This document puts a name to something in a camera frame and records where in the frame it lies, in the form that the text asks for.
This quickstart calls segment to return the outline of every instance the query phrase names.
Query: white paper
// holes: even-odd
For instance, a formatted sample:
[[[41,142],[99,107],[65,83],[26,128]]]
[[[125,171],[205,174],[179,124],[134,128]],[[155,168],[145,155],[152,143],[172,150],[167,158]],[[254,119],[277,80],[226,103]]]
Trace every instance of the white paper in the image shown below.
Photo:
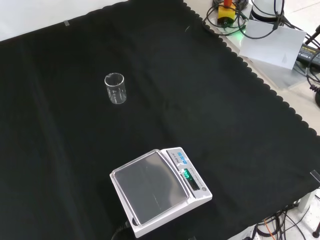
[[[273,24],[249,20],[245,33],[251,37],[261,37],[269,33],[272,28]],[[239,55],[292,69],[305,36],[304,31],[279,26],[272,34],[262,39],[244,37]]]
[[[0,41],[126,0],[0,0]]]

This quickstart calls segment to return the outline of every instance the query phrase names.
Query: white backdrop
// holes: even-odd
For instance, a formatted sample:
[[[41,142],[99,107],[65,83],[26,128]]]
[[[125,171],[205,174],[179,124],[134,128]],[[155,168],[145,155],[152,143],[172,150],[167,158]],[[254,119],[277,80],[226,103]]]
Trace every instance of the white backdrop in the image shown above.
[[[126,0],[0,0],[0,41]]]

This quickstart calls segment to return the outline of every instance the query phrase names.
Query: electronic device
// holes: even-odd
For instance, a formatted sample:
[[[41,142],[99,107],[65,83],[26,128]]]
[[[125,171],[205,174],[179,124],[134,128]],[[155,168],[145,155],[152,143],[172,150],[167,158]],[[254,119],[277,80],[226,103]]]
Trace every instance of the electronic device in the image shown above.
[[[233,24],[236,18],[236,6],[232,3],[232,0],[224,0],[223,1],[223,6],[218,7],[218,18],[217,18],[217,23],[226,26],[228,24]]]
[[[306,44],[302,44],[300,51],[298,53],[298,56],[296,60],[302,64],[308,65],[311,61],[311,58],[320,52],[319,49],[316,49],[314,47],[308,46]],[[317,70],[320,70],[320,56],[316,56],[311,63],[311,67],[316,68]]]
[[[150,151],[110,178],[137,238],[212,199],[181,147]]]

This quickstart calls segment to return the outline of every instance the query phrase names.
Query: scale control panel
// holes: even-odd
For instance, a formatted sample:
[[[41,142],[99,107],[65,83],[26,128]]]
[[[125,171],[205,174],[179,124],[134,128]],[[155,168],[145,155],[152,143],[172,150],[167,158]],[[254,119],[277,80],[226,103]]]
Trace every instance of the scale control panel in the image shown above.
[[[166,153],[170,156],[179,174],[196,199],[211,195],[206,184],[181,147],[166,149]]]

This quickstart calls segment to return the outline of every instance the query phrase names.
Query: transparent scale cover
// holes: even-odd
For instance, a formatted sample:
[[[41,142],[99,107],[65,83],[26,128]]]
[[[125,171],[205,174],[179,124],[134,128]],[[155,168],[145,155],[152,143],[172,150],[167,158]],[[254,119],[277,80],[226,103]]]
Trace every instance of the transparent scale cover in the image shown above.
[[[112,172],[137,225],[143,225],[185,202],[189,192],[159,150],[153,150]]]

